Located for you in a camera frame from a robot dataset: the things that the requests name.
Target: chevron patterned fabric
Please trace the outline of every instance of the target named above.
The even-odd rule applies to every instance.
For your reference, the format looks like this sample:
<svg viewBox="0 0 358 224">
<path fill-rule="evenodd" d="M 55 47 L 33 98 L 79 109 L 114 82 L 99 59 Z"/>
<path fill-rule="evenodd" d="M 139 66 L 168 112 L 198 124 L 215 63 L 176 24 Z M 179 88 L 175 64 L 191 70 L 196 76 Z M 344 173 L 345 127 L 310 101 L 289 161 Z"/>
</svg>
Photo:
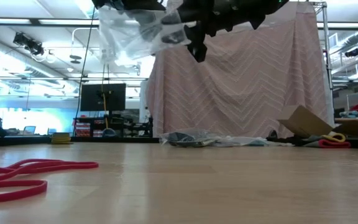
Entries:
<svg viewBox="0 0 358 224">
<path fill-rule="evenodd" d="M 276 121 L 286 105 L 304 105 L 327 120 L 314 10 L 298 10 L 292 20 L 271 27 L 207 38 L 205 44 L 203 63 L 186 47 L 157 54 L 147 88 L 156 136 L 200 128 L 247 137 L 276 129 L 286 137 L 290 132 Z"/>
</svg>

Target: wooden floor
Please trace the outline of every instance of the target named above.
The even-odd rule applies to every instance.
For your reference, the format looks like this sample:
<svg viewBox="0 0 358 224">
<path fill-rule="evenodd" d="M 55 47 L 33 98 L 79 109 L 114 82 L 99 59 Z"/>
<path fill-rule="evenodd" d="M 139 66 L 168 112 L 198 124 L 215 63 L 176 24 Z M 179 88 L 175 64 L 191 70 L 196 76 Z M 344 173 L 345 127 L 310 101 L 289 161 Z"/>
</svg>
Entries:
<svg viewBox="0 0 358 224">
<path fill-rule="evenodd" d="M 358 224 L 358 150 L 0 147 L 0 166 L 29 158 L 100 168 L 26 177 L 48 180 L 47 194 L 0 203 L 0 223 Z"/>
</svg>

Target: crumpled plastic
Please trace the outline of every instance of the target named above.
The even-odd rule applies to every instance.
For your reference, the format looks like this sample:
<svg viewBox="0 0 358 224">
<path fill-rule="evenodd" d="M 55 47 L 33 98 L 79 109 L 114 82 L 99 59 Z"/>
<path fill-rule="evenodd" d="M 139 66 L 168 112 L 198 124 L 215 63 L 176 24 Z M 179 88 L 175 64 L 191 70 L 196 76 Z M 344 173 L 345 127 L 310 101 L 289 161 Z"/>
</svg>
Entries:
<svg viewBox="0 0 358 224">
<path fill-rule="evenodd" d="M 165 11 L 99 9 L 100 59 L 135 60 L 163 49 L 189 44 L 184 24 L 162 25 Z M 180 20 L 176 12 L 173 19 Z"/>
<path fill-rule="evenodd" d="M 162 134 L 160 143 L 177 147 L 293 146 L 289 143 L 270 142 L 264 138 L 222 136 L 196 128 Z"/>
</svg>

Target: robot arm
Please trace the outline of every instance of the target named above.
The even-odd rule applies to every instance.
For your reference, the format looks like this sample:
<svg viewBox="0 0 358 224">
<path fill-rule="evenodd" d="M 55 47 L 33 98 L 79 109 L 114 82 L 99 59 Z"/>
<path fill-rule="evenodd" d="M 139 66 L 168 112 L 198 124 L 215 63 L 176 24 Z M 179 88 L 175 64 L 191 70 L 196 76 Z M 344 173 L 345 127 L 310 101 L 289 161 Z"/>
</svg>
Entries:
<svg viewBox="0 0 358 224">
<path fill-rule="evenodd" d="M 207 47 L 204 44 L 205 35 L 214 37 L 219 30 L 232 31 L 233 27 L 250 22 L 257 29 L 266 18 L 283 7 L 289 0 L 183 0 L 175 16 L 167 15 L 162 24 L 178 24 L 196 22 L 193 27 L 185 26 L 185 33 L 191 44 L 188 50 L 197 62 L 205 59 Z M 165 11 L 162 1 L 157 0 L 93 0 L 96 8 L 104 5 L 117 10 L 128 12 L 134 9 Z M 169 43 L 170 38 L 162 38 Z"/>
</svg>

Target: red rope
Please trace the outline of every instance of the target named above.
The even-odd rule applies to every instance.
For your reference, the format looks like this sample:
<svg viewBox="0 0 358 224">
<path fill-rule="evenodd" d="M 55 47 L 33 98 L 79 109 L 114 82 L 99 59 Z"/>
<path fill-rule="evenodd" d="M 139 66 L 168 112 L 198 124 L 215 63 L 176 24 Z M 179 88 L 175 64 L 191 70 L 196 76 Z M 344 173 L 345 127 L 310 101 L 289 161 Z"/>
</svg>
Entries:
<svg viewBox="0 0 358 224">
<path fill-rule="evenodd" d="M 93 169 L 97 167 L 99 167 L 99 164 L 96 162 L 70 162 L 55 159 L 26 159 L 9 167 L 0 167 L 0 188 L 31 187 L 25 190 L 0 194 L 0 202 L 31 197 L 47 191 L 48 183 L 45 180 L 7 180 L 17 175 L 70 169 Z"/>
</svg>

